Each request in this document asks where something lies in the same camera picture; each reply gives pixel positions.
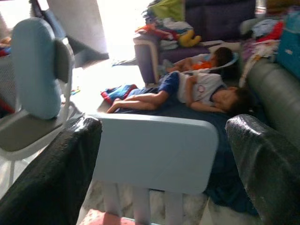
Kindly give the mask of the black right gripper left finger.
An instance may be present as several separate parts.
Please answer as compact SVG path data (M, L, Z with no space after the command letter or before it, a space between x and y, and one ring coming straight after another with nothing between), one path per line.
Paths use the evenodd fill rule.
M76 225L102 134L84 115L62 130L0 199L0 225Z

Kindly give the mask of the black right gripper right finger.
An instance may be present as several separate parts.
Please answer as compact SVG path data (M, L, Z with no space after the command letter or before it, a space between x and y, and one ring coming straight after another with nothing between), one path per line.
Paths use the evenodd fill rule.
M300 225L300 150L242 114L225 126L239 177L264 225Z

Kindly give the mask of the pink pillow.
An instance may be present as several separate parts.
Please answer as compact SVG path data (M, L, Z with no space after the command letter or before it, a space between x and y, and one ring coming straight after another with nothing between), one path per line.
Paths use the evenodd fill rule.
M79 225L135 225L135 222L107 212L90 209Z

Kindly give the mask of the grey-green leather sofa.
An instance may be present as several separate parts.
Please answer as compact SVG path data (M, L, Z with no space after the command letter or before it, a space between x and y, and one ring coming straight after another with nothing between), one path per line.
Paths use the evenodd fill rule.
M259 59L239 85L254 94L258 118L300 150L300 81L272 58Z

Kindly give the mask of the navy blue floor blanket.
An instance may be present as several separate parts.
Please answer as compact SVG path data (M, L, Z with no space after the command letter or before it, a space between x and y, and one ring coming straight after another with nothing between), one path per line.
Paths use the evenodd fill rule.
M197 112L175 99L169 99L154 111L118 109L116 113L145 114L204 120L214 125L219 135L219 146L215 155L209 183L204 194L220 206L226 206L240 213L257 216L258 212L248 197L239 177L231 146L225 130L231 115L221 112Z

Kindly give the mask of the white folding chair grey seat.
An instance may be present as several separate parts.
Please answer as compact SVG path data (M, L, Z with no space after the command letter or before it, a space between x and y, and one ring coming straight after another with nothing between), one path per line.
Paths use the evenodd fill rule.
M58 117L35 118L16 102L17 112L0 119L0 156L10 162L8 185L14 182L15 162L47 146L65 127L66 122L81 112L70 100L75 57L67 38L55 39L54 77L65 101Z

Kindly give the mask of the light blue child chair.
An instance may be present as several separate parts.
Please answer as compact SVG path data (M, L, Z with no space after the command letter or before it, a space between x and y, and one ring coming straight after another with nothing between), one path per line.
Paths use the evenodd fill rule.
M93 179L102 182L105 211L121 216L119 184L133 189L134 221L150 225L149 190L165 193L165 225L183 225L183 195L202 193L219 137L203 120L99 113L102 134Z

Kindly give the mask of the sleeping child in white shirt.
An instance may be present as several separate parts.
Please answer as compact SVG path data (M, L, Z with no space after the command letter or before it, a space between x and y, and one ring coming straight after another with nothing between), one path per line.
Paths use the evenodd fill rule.
M157 93L132 95L124 100L117 98L107 113L114 113L119 108L156 110L173 95L179 102L198 112L235 116L248 113L254 107L254 98L249 90L226 86L219 74L174 71L164 77Z

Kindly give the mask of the light blue cushion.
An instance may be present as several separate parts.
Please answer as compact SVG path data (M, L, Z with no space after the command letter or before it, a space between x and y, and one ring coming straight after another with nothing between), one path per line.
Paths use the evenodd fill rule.
M22 108L43 120L56 117L61 101L51 26L36 17L19 22L12 32L11 56Z

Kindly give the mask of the light blue baby bouncer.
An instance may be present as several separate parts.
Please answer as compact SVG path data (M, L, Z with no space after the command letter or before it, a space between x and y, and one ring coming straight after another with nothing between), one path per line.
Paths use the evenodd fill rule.
M210 59L210 53L202 53L202 54L193 56L192 58L196 62L209 60ZM234 52L233 53L233 58L232 58L232 60L230 62L228 62L228 63L226 63L226 64L224 64L222 66L219 66L219 67L210 67L210 69L211 70L217 70L217 69L223 69L223 68L229 67L229 66L235 64L238 59L239 59L239 55L236 52Z

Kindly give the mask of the heap of mixed laundry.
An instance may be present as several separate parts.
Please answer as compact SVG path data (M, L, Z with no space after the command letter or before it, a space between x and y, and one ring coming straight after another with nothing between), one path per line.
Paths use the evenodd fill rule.
M241 57L244 62L240 81L244 82L251 68L261 58L272 58L278 50L284 21L280 19L262 19L253 23L243 33Z

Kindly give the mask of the baby in orange clothes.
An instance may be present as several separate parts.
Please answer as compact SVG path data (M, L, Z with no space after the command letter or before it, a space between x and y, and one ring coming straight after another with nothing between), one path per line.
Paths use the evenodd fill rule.
M210 69L224 66L233 60L233 52L227 47L220 47L208 54L187 57L174 64L165 65L166 72L186 72L199 69Z

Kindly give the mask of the teal box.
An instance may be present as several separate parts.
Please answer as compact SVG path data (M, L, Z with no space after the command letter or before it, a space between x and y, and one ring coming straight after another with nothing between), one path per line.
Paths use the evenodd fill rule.
M300 79L300 10L292 11L286 17L277 62Z

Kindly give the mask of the yellow plush toy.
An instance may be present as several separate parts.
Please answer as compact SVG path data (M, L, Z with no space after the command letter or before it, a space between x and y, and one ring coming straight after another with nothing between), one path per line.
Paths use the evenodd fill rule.
M188 30L185 34L180 35L178 41L182 47L193 47L200 43L202 37L195 35L194 30Z

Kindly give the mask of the pile of colourful clothes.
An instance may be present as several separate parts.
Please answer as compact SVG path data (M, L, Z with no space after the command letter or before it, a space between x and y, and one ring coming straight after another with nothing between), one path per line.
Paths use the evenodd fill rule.
M179 37L194 30L185 20L185 0L154 0L142 13L145 25L135 33L157 37L164 50L181 47Z

